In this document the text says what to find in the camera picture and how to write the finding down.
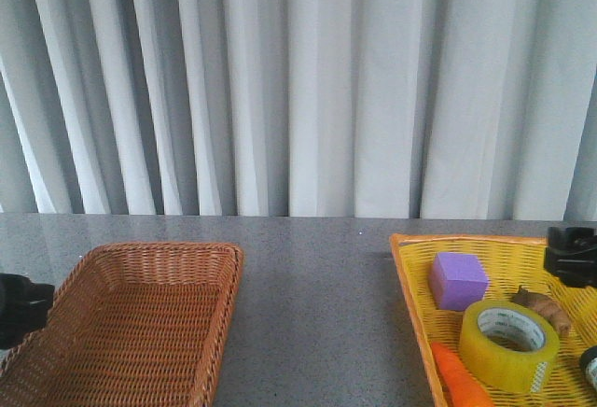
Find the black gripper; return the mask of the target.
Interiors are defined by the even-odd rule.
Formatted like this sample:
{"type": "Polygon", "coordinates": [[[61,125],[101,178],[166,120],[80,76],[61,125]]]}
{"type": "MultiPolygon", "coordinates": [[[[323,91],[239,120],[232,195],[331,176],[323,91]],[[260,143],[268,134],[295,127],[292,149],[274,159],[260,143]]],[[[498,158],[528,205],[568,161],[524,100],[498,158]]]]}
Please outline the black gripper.
{"type": "Polygon", "coordinates": [[[596,230],[549,227],[544,269],[571,288],[596,287],[596,230]]]}
{"type": "Polygon", "coordinates": [[[21,344],[31,332],[47,326],[55,287],[34,283],[20,274],[1,273],[1,349],[21,344]]]}

